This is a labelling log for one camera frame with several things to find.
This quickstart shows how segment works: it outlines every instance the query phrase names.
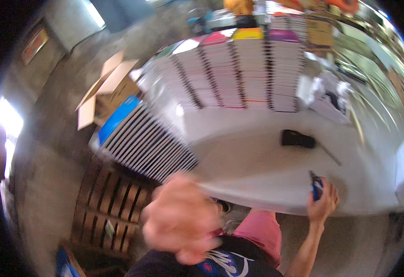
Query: blue notebook cover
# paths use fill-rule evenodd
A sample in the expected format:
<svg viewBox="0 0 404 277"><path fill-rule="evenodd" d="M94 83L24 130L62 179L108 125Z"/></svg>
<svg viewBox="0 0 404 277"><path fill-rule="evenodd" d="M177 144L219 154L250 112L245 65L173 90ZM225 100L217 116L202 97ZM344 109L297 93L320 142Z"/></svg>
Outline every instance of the blue notebook cover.
<svg viewBox="0 0 404 277"><path fill-rule="evenodd" d="M99 130L100 146L106 141L110 134L117 128L121 121L130 114L137 105L142 102L138 97L130 96L119 108L110 116L103 127Z"/></svg>

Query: white table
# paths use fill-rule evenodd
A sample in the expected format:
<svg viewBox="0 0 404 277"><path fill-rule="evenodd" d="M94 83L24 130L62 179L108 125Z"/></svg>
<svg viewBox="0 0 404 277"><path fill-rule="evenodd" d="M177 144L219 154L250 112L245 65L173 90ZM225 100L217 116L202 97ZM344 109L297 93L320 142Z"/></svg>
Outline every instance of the white table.
<svg viewBox="0 0 404 277"><path fill-rule="evenodd" d="M370 91L365 95L383 114ZM339 190L335 215L379 214L404 210L395 195L396 151L404 141L404 109L387 108L388 127L371 110L356 108L364 141L357 129L335 123L312 110L204 109L185 114L192 148L200 159L195 173L211 196L270 211L305 214L309 170ZM293 129L314 136L342 163L321 148L280 146L280 132Z"/></svg>

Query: orange object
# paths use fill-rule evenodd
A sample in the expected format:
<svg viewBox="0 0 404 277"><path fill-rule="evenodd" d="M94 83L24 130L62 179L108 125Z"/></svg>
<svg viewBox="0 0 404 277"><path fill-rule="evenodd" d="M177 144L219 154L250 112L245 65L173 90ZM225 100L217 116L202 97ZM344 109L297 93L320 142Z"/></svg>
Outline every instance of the orange object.
<svg viewBox="0 0 404 277"><path fill-rule="evenodd" d="M302 5L302 1L299 0L273 0L282 4L285 7L302 11L305 7ZM359 11L358 0L325 0L325 3L337 6L344 13L355 14Z"/></svg>
<svg viewBox="0 0 404 277"><path fill-rule="evenodd" d="M359 11L358 0L325 0L326 3L338 6L345 13L355 14Z"/></svg>
<svg viewBox="0 0 404 277"><path fill-rule="evenodd" d="M253 15L252 0L224 0L224 8L234 15Z"/></svg>

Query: graphic print on shirt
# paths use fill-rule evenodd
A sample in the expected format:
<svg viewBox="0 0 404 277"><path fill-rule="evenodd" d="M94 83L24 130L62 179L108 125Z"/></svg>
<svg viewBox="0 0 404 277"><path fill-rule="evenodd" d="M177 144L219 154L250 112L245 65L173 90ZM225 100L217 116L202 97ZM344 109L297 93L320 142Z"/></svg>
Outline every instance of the graphic print on shirt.
<svg viewBox="0 0 404 277"><path fill-rule="evenodd" d="M243 258L243 269L239 270L237 264L234 261L232 254ZM221 274L225 277L245 277L248 274L248 261L254 261L252 259L246 258L240 254L227 251L209 251L207 253L207 260L197 264L197 266L202 269L209 277L219 276L220 273L216 267L212 264L210 260L213 260L218 265L220 265L224 273Z"/></svg>

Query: hand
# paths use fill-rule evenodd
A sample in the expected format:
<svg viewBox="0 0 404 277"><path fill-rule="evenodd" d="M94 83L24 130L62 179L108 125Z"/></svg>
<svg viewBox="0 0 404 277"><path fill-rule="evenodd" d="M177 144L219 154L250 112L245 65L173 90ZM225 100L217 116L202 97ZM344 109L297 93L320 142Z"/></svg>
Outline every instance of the hand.
<svg viewBox="0 0 404 277"><path fill-rule="evenodd" d="M325 178L321 177L323 189L322 196L316 202L313 200L313 193L310 192L307 202L307 213L310 224L324 224L325 220L336 209L339 204L338 190Z"/></svg>
<svg viewBox="0 0 404 277"><path fill-rule="evenodd" d="M147 244L175 253L182 264L202 262L205 252L219 245L210 236L220 228L217 205L193 179L179 173L154 191L142 217L146 220L143 235Z"/></svg>

